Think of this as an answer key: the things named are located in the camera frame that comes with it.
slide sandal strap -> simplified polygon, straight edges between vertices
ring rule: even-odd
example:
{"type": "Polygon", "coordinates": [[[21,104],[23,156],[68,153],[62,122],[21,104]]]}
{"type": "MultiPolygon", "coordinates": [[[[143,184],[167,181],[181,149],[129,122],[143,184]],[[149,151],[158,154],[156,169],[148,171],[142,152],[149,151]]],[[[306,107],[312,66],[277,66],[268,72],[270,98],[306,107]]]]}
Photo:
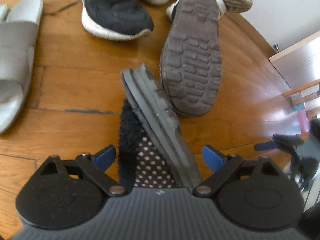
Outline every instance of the slide sandal strap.
{"type": "Polygon", "coordinates": [[[27,50],[35,46],[39,26],[33,22],[0,23],[0,51],[3,49],[27,50]]]}
{"type": "Polygon", "coordinates": [[[25,88],[30,78],[28,52],[33,54],[33,48],[29,51],[0,49],[0,81],[14,81],[25,88]]]}

polka dot fabric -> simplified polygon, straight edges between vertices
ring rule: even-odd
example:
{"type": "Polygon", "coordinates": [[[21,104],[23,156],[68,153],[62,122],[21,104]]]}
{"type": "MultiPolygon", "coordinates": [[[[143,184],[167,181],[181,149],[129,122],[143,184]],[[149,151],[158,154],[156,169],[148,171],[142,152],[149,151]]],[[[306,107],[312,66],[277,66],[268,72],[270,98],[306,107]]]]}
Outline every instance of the polka dot fabric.
{"type": "Polygon", "coordinates": [[[134,186],[146,188],[173,188],[175,181],[169,166],[143,130],[137,148],[137,169],[134,186]]]}

wooden floor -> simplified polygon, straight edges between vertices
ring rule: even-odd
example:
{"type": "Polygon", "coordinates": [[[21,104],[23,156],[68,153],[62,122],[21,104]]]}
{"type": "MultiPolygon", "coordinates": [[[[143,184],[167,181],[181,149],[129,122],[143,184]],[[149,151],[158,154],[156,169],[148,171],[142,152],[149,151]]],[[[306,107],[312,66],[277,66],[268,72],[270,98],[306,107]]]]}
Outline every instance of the wooden floor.
{"type": "MultiPolygon", "coordinates": [[[[18,1],[0,3],[12,7],[18,1]]],[[[44,11],[71,1],[44,0],[44,11]]],[[[159,77],[169,4],[145,5],[155,30],[129,42],[87,33],[80,22],[81,4],[42,18],[29,99],[16,123],[0,136],[0,235],[5,239],[21,227],[14,207],[17,193],[48,155],[70,159],[117,145],[124,99],[119,73],[146,63],[159,77]]],[[[219,34],[224,74],[217,100],[209,114],[181,119],[183,135],[205,177],[211,174],[200,155],[205,144],[253,158],[255,142],[273,133],[300,133],[296,114],[281,96],[289,87],[263,51],[227,16],[220,20],[219,34]]],[[[281,166],[289,160],[276,150],[270,154],[281,166]]],[[[116,179],[117,165],[107,173],[116,179]]]]}

screw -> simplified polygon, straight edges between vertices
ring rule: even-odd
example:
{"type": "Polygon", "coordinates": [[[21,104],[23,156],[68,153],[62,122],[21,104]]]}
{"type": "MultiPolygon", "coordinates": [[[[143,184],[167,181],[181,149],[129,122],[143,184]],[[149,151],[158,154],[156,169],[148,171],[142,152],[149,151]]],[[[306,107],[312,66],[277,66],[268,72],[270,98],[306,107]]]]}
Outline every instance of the screw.
{"type": "Polygon", "coordinates": [[[196,192],[199,194],[209,194],[211,192],[211,188],[208,186],[199,186],[196,188],[196,192]]]}
{"type": "Polygon", "coordinates": [[[112,186],[109,188],[109,192],[113,195],[119,195],[124,192],[124,187],[122,186],[112,186]]]}

